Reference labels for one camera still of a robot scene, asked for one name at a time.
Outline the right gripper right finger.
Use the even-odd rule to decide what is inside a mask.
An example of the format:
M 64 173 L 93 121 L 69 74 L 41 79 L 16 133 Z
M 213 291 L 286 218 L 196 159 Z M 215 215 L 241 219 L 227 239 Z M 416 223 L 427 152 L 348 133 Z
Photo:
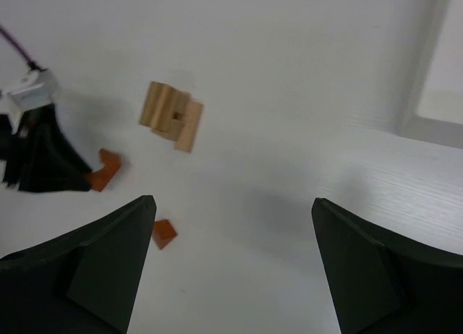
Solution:
M 318 198 L 312 219 L 342 333 L 461 333 L 462 256 Z

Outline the reddish arch wood block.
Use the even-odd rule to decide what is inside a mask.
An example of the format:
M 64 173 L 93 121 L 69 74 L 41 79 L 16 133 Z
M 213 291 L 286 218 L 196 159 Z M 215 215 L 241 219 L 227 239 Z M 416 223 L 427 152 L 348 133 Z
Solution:
M 102 192 L 120 170 L 122 157 L 118 153 L 103 148 L 98 151 L 98 155 L 102 167 L 86 174 L 85 179 L 93 191 Z

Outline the striped plywood block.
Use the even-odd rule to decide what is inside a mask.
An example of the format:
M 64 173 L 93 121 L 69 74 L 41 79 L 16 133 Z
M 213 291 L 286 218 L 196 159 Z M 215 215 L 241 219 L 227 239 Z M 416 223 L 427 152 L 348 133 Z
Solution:
M 168 132 L 175 119 L 185 113 L 191 95 L 161 82 L 150 82 L 139 124 L 157 132 Z

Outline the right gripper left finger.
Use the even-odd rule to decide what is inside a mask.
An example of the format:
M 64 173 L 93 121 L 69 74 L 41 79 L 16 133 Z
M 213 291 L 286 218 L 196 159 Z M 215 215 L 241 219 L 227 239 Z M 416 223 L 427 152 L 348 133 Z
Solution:
M 143 195 L 1 258 L 2 333 L 126 333 L 156 216 Z

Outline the wood cube with letter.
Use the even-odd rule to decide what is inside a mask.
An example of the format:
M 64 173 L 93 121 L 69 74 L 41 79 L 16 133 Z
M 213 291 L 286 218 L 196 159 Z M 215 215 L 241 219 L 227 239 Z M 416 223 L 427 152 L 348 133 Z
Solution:
M 151 131 L 166 140 L 175 142 L 185 126 L 183 117 L 184 114 L 177 111 L 172 114 L 163 112 L 156 120 L 151 121 Z

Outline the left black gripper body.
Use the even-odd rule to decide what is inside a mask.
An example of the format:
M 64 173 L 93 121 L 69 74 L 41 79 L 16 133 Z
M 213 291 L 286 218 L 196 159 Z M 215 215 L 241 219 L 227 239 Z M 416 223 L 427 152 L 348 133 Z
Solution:
M 16 132 L 7 114 L 1 115 L 1 183 L 20 192 L 88 192 L 85 178 L 92 168 L 62 132 L 56 106 L 27 111 Z

